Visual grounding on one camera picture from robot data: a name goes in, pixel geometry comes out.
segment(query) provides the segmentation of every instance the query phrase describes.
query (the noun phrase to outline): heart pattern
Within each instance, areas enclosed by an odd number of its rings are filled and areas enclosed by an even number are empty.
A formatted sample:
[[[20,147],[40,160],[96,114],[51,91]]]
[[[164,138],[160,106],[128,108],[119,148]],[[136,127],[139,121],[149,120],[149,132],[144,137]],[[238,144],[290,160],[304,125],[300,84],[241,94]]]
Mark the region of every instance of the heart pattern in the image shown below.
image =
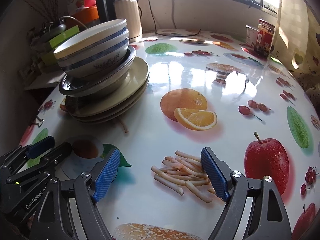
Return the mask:
[[[315,56],[313,56],[312,59],[316,63],[316,65],[319,65],[319,59],[317,59]]]
[[[320,34],[319,33],[316,33],[316,38],[317,38],[318,44],[320,46]]]
[[[296,53],[294,55],[294,60],[297,63],[297,65],[300,65],[303,62],[303,57],[301,55],[299,55],[298,53]]]

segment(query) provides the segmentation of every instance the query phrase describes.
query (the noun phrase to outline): white bowl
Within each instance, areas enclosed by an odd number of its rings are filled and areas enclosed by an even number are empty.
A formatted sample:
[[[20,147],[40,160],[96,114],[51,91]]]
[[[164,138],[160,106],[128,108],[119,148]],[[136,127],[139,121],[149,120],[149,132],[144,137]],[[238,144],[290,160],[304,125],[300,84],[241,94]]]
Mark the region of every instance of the white bowl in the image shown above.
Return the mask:
[[[98,24],[73,36],[54,51],[56,59],[64,58],[90,46],[101,44],[120,35],[127,29],[126,19],[117,19]]]
[[[92,80],[96,76],[94,73],[115,69],[124,58],[128,46],[129,31],[126,30],[111,40],[58,59],[58,64],[72,77]]]

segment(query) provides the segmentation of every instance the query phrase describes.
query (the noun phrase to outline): plate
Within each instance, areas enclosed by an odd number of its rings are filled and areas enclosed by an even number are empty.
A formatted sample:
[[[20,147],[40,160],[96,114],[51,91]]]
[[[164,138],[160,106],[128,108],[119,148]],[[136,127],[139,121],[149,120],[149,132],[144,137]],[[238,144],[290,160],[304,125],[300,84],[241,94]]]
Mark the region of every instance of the plate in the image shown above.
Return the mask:
[[[110,121],[110,120],[118,117],[119,115],[123,114],[124,112],[128,111],[131,107],[133,107],[135,105],[135,103],[139,101],[139,99],[142,97],[142,95],[143,95],[143,93],[136,100],[134,100],[130,105],[128,105],[127,107],[125,107],[124,109],[119,111],[118,113],[113,114],[113,115],[111,115],[109,117],[103,118],[103,119],[98,120],[98,121],[86,122],[86,123],[87,124],[99,124],[99,123]]]
[[[125,109],[127,106],[132,104],[136,99],[140,98],[140,96],[147,89],[148,83],[149,83],[149,75],[148,75],[147,80],[145,81],[145,83],[142,85],[142,87],[139,88],[139,90],[137,92],[135,92],[127,100],[123,101],[122,103],[120,103],[119,105],[113,107],[112,109],[110,109],[108,111],[105,111],[105,112],[103,112],[101,114],[96,114],[96,115],[93,115],[93,116],[89,116],[89,117],[76,117],[76,116],[73,116],[73,118],[78,120],[78,121],[80,121],[80,122],[94,122],[94,121],[99,121],[101,119],[104,119],[104,118],[107,118],[109,116],[112,116],[114,114],[117,114],[118,112],[120,112],[121,110]]]
[[[72,116],[88,117],[101,114],[128,99],[146,81],[149,66],[142,58],[135,57],[123,84],[112,94],[97,101],[66,97],[66,108]]]

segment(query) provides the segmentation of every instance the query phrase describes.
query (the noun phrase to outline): red apple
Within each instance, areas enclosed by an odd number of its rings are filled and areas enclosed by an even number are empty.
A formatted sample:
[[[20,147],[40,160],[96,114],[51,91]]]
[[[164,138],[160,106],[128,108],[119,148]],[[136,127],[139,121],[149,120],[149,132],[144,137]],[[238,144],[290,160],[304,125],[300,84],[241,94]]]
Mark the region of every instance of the red apple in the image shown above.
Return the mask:
[[[254,135],[258,141],[250,143],[244,155],[245,175],[253,179],[271,176],[282,195],[289,178],[287,153],[278,140],[272,138],[260,140],[257,132]]]
[[[311,203],[307,210],[306,205],[303,205],[303,213],[298,218],[296,225],[292,232],[292,240],[298,240],[302,234],[307,230],[316,215],[316,205]]]

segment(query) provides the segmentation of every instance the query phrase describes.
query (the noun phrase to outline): sesame bun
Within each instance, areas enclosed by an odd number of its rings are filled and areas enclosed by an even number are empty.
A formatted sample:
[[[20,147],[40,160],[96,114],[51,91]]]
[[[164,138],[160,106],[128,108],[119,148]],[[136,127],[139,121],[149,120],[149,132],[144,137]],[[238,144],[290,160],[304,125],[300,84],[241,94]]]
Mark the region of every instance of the sesame bun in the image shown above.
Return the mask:
[[[134,223],[119,225],[114,230],[112,238],[113,240],[202,240],[185,232]]]
[[[233,66],[226,65],[226,64],[209,63],[209,64],[207,64],[206,67],[207,67],[207,69],[216,71],[221,74],[223,74],[223,73],[230,74],[233,71],[236,71],[237,73],[243,74],[243,71],[240,68],[233,67]]]

